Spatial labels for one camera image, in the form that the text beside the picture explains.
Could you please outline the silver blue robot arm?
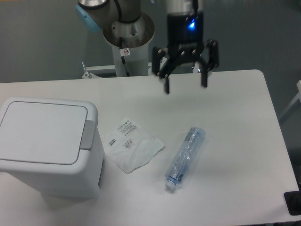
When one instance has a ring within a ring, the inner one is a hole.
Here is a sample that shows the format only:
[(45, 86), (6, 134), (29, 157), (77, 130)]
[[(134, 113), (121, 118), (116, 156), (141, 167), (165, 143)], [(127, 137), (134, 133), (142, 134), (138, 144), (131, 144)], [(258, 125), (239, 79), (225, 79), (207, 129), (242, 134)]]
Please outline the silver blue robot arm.
[(203, 40), (204, 11), (200, 0), (166, 2), (167, 46), (149, 48), (155, 34), (151, 17), (139, 0), (80, 0), (75, 7), (84, 26), (101, 31), (111, 45), (116, 75), (134, 77), (150, 73), (164, 81), (180, 65), (194, 64), (207, 87), (209, 73), (219, 66), (216, 40)]

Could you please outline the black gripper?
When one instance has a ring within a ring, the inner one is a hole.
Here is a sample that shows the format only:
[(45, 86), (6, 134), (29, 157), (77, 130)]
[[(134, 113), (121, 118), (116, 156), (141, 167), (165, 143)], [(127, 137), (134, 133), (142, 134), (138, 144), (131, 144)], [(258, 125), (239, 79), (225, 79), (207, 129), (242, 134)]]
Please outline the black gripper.
[[(204, 13), (173, 13), (167, 15), (167, 48), (154, 46), (152, 49), (152, 72), (165, 79), (164, 92), (170, 93), (169, 76), (173, 70), (186, 63), (195, 63), (193, 73), (201, 73), (201, 86), (207, 88), (208, 77), (219, 66), (218, 41), (209, 39), (203, 42)], [(208, 59), (202, 57), (208, 50)], [(169, 55), (160, 67), (163, 57)]]

